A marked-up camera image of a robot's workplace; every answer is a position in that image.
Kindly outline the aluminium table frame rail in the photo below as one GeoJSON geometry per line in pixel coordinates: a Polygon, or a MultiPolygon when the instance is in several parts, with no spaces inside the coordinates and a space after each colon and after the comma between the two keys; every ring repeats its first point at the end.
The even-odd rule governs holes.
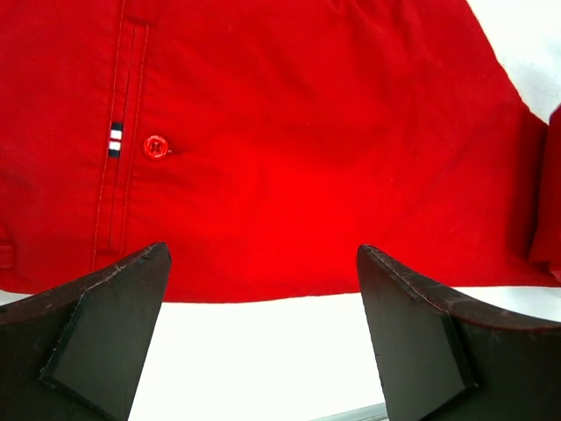
{"type": "Polygon", "coordinates": [[[384,403],[377,403],[355,410],[315,418],[312,421],[388,421],[387,408],[384,403]]]}

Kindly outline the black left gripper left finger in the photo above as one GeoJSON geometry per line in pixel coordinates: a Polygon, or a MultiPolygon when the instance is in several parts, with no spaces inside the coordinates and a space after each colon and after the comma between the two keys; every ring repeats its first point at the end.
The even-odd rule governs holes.
{"type": "Polygon", "coordinates": [[[152,244],[1,308],[3,420],[126,420],[171,255],[152,244]]]}

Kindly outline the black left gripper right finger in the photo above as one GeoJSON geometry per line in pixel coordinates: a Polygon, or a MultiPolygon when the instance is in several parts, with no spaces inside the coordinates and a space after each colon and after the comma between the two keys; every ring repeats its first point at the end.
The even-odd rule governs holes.
{"type": "Polygon", "coordinates": [[[559,322],[484,303],[372,246],[357,270],[390,419],[559,419],[559,322]]]}

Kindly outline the red trousers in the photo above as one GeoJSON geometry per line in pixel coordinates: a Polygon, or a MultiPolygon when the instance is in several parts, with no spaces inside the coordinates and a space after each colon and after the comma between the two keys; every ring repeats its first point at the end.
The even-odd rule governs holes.
{"type": "Polygon", "coordinates": [[[547,130],[465,1],[4,1],[1,287],[155,242],[168,302],[354,293],[364,244],[554,287],[547,130]]]}

